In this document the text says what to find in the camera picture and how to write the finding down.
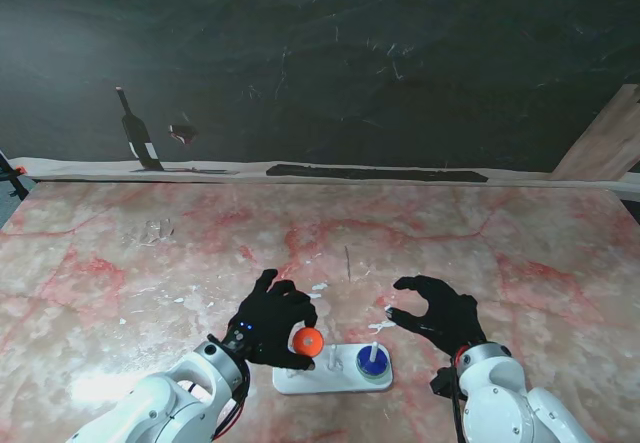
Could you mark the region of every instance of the black cable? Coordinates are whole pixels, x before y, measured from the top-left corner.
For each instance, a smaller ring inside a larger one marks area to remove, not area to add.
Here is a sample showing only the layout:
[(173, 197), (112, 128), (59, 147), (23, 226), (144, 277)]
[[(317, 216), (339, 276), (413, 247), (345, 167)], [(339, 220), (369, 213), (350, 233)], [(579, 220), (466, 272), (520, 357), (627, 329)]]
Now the black cable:
[(451, 401), (453, 402), (453, 422), (456, 427), (456, 435), (458, 437), (458, 443), (467, 443), (464, 438), (464, 432), (462, 430), (462, 416), (460, 415), (460, 400), (458, 395), (460, 390), (458, 389), (458, 371), (453, 360), (451, 360)]
[(235, 416), (238, 414), (240, 409), (244, 406), (244, 402), (249, 394), (249, 386), (251, 385), (251, 373), (249, 373), (249, 368), (246, 363), (241, 366), (240, 371), (242, 373), (242, 390), (236, 400), (236, 404), (233, 409), (227, 414), (227, 416), (222, 420), (222, 422), (216, 428), (215, 433), (211, 436), (211, 441), (215, 440), (218, 435), (220, 435), (231, 422), (234, 421)]

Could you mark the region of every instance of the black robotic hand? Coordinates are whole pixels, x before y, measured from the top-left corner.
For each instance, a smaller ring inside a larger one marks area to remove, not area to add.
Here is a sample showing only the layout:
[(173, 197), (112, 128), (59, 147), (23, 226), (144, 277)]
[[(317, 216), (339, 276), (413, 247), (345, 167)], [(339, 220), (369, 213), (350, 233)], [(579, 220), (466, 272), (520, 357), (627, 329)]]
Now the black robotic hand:
[(273, 283), (277, 270), (264, 270), (256, 286), (229, 321), (222, 344), (251, 363), (295, 370), (313, 369), (313, 360), (289, 351), (293, 326), (304, 321), (315, 326), (316, 309), (309, 295), (296, 290), (293, 281)]
[(478, 321), (478, 302), (473, 296), (458, 295), (444, 281), (422, 275), (402, 277), (393, 287), (416, 290), (429, 302), (429, 309), (424, 316), (414, 316), (389, 308), (387, 317), (398, 326), (424, 336), (452, 358), (464, 346), (487, 341)]

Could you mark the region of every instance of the orange ball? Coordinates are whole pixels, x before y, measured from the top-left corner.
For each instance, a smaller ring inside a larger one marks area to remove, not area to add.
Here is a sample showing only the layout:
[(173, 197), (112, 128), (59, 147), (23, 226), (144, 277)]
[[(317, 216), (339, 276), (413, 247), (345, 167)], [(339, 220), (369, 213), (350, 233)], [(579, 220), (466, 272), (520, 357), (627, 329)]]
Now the orange ball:
[(315, 328), (301, 328), (293, 335), (293, 351), (299, 355), (318, 356), (324, 348), (324, 338)]

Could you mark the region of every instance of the red cable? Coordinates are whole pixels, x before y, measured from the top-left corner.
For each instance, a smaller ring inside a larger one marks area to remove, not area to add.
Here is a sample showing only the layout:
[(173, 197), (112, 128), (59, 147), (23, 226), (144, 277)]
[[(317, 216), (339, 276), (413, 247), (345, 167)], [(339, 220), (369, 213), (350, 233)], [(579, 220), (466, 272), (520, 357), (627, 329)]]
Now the red cable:
[(464, 345), (462, 348), (460, 348), (458, 350), (458, 352), (456, 353), (456, 357), (453, 360), (453, 364), (454, 366), (458, 366), (458, 362), (460, 361), (460, 357), (462, 356), (462, 354), (467, 351), (469, 348), (471, 348), (469, 345)]
[(216, 436), (214, 438), (214, 441), (217, 440), (218, 438), (222, 438), (231, 428), (233, 428), (233, 425), (235, 425), (238, 422), (238, 420), (240, 419), (240, 415), (242, 415), (242, 410), (244, 410), (244, 403), (242, 403), (242, 406), (240, 407), (240, 411), (238, 411), (238, 414), (237, 414), (236, 418), (233, 420), (233, 423), (231, 423), (227, 428), (225, 428), (222, 433), (220, 433), (218, 436)]

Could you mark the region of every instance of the black backdrop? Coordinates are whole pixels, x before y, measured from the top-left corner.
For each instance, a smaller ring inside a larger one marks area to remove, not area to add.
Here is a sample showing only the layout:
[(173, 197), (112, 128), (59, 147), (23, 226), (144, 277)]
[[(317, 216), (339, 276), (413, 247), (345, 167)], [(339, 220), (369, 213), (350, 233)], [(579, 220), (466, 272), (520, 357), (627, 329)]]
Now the black backdrop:
[[(640, 0), (0, 0), (0, 148), (551, 171), (640, 80)], [(190, 146), (168, 125), (192, 125)]]

